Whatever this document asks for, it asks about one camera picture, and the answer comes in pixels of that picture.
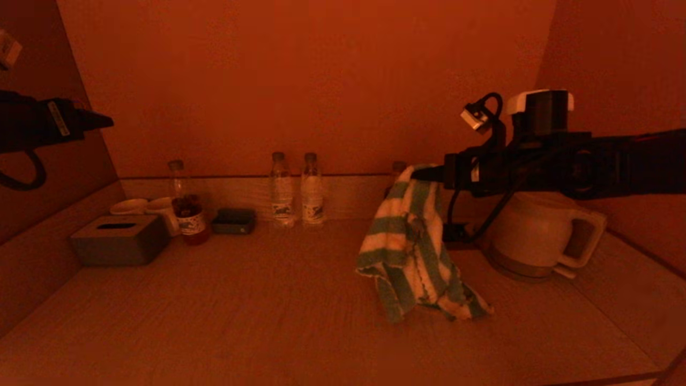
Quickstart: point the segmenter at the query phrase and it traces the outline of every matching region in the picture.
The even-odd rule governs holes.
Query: power outlet
[[[19,42],[5,30],[0,30],[0,69],[10,70],[16,63],[21,49]]]

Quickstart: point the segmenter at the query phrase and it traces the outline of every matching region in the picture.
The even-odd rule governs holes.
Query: kettle handle
[[[591,259],[591,256],[593,255],[593,252],[600,241],[600,237],[605,231],[607,217],[605,217],[604,214],[591,212],[586,209],[575,209],[572,214],[572,219],[584,220],[591,223],[591,225],[593,225],[593,233],[586,241],[586,245],[584,246],[583,252],[579,258],[573,258],[562,253],[558,259],[558,262],[571,268],[581,268]]]

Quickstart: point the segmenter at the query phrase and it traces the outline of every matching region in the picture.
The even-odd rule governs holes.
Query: kettle base
[[[540,283],[548,280],[553,271],[551,266],[532,266],[513,260],[498,251],[493,244],[483,250],[486,259],[496,271],[520,282]]]

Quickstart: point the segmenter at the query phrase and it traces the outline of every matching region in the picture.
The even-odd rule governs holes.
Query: bottle label
[[[200,212],[195,216],[191,217],[177,217],[178,228],[181,230],[181,234],[186,236],[198,234],[205,230],[205,217],[204,213]]]
[[[303,204],[303,221],[309,224],[324,222],[324,203],[318,201]]]
[[[292,214],[292,203],[272,203],[272,215],[276,220],[287,220]]]

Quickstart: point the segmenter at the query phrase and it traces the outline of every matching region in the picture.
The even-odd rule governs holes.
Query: wall
[[[686,361],[684,361],[683,356],[681,356],[681,361],[679,364],[664,377],[662,383],[657,383],[659,386],[683,386],[686,385]]]
[[[686,94],[682,0],[561,1],[537,87],[568,88],[573,130],[632,135],[681,123]],[[632,196],[586,206],[610,227],[686,271],[686,196]]]
[[[442,162],[484,138],[462,107],[531,89],[550,0],[59,0],[117,174],[328,173]]]
[[[69,236],[123,199],[114,182],[0,244],[0,337],[81,269]]]
[[[0,89],[37,99],[87,97],[69,47],[57,4],[53,0],[0,0],[0,28],[23,46],[12,71],[0,71]],[[0,187],[0,244],[29,226],[90,193],[116,181],[98,132],[85,141],[39,148],[47,182],[33,192]],[[34,169],[23,153],[0,155],[0,170],[24,181]]]

